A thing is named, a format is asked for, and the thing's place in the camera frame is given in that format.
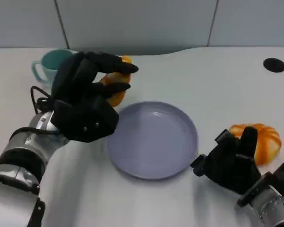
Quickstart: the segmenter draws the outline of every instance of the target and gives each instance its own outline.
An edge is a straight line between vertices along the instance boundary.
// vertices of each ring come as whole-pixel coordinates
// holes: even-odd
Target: white table
[[[0,49],[0,153],[11,133],[34,115],[30,64],[50,49]],[[142,100],[173,104],[196,124],[199,153],[235,123],[275,127],[283,146],[261,172],[284,161],[284,72],[267,71],[268,57],[284,61],[284,48],[196,48],[160,56],[134,56],[140,71],[120,108]],[[235,206],[238,195],[190,169],[148,182],[115,170],[103,141],[71,142],[49,163],[41,185],[44,227],[249,227],[257,222]]]

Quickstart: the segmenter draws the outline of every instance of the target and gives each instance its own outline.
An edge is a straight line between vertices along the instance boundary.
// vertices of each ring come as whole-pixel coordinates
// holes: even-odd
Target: mug
[[[63,61],[71,57],[73,53],[70,50],[66,49],[59,49],[59,50],[53,50],[48,53],[46,53],[41,61],[34,61],[32,63],[32,71],[36,78],[36,80],[43,84],[52,84],[56,73]],[[36,65],[40,64],[44,74],[46,76],[46,79],[43,79],[40,77],[40,75],[37,72]]]

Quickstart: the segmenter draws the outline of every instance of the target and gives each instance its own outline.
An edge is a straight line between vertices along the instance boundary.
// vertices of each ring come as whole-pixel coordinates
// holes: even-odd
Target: gray wall
[[[220,0],[209,44],[284,46],[284,0]]]
[[[59,0],[70,47],[156,54],[206,46],[216,0]]]
[[[284,0],[0,0],[0,47],[160,54],[229,45],[284,46]]]
[[[0,47],[66,47],[53,0],[0,0]]]

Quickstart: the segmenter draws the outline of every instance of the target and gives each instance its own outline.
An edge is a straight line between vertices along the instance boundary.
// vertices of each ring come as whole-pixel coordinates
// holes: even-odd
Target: orange bun
[[[122,56],[122,61],[127,62],[127,63],[132,63],[132,60],[128,57],[128,56]],[[111,73],[110,76],[105,75],[100,82],[103,83],[104,85],[106,84],[111,84],[114,82],[122,82],[122,83],[129,83],[130,82],[130,78],[131,75],[130,74],[121,74],[119,72],[114,72]],[[118,106],[124,96],[125,96],[125,91],[123,92],[119,92],[114,94],[111,98],[107,99],[108,103],[112,106],[112,107],[116,107]]]
[[[279,133],[270,126],[263,124],[235,124],[230,127],[229,132],[241,138],[244,129],[247,126],[257,129],[257,147],[255,152],[256,165],[264,165],[270,163],[279,153],[282,142]]]

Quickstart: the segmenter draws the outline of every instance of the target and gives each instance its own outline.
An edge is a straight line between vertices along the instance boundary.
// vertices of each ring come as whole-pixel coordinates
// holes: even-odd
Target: black circle
[[[284,71],[284,62],[277,58],[267,58],[264,60],[263,65],[265,69],[271,72]]]

